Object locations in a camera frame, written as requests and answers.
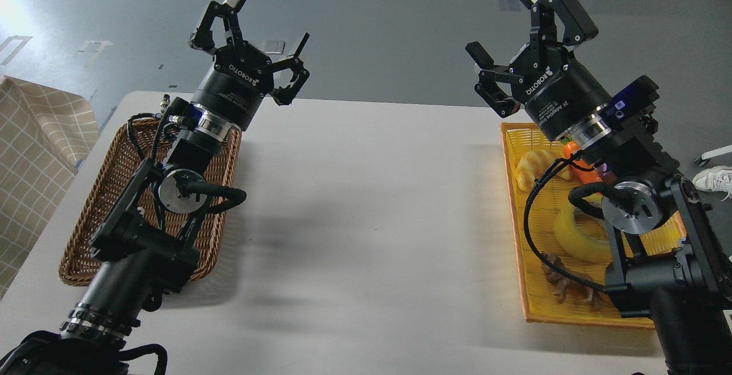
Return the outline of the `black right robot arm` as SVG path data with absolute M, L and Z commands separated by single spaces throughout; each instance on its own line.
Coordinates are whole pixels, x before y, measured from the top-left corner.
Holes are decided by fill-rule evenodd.
M 636 78 L 615 95 L 581 64 L 575 48 L 598 34 L 578 0 L 520 0 L 529 39 L 507 66 L 479 42 L 466 51 L 479 68 L 476 93 L 501 117 L 524 109 L 549 141 L 578 150 L 538 167 L 523 211 L 524 237 L 542 265 L 602 292 L 623 318 L 648 318 L 669 374 L 729 374 L 730 260 L 693 183 L 654 136 L 658 86 Z M 604 225 L 609 263 L 589 281 L 539 252 L 529 213 L 544 185 L 566 167 L 606 169 L 608 180 L 569 192 L 575 209 Z

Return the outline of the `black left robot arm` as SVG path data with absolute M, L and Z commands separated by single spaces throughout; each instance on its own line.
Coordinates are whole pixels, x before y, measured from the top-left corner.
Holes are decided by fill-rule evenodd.
M 309 34 L 290 57 L 274 62 L 242 36 L 245 2 L 210 2 L 191 34 L 191 49 L 213 58 L 193 99 L 176 97 L 159 114 L 126 123 L 141 161 L 91 235 L 100 269 L 58 333 L 26 336 L 3 357 L 3 374 L 127 374 L 131 360 L 151 354 L 154 373 L 166 372 L 163 346 L 126 349 L 125 338 L 142 310 L 154 312 L 163 294 L 188 283 L 204 219 L 246 200 L 243 190 L 215 185 L 204 172 L 228 135 L 248 128 L 264 97 L 290 105 L 309 77 L 300 59 Z

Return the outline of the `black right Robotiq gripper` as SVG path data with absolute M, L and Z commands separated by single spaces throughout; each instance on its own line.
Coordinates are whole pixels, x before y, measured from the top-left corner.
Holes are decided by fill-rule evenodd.
M 540 62 L 538 50 L 524 45 L 509 66 L 495 65 L 480 42 L 469 42 L 465 50 L 479 68 L 474 91 L 502 118 L 524 107 L 546 138 L 556 141 L 608 103 L 606 89 L 566 48 L 594 39 L 599 29 L 578 0 L 520 2 L 531 11 L 529 45 L 551 43 L 542 45 L 546 59 Z M 498 83 L 510 84 L 512 95 Z

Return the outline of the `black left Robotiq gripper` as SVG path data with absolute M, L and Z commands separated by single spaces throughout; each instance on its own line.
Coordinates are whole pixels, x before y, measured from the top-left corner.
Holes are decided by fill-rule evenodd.
M 271 64 L 268 55 L 243 39 L 238 13 L 245 2 L 209 2 L 199 25 L 190 36 L 191 49 L 214 55 L 212 67 L 194 92 L 193 103 L 226 119 L 241 131 L 248 129 L 263 102 L 264 94 L 269 92 L 278 106 L 289 106 L 309 78 L 309 71 L 300 59 L 309 33 L 304 33 L 290 57 Z M 226 45 L 219 49 L 214 43 L 212 32 L 217 19 L 223 21 L 226 38 Z M 287 69 L 292 73 L 288 86 L 273 89 L 271 72 Z

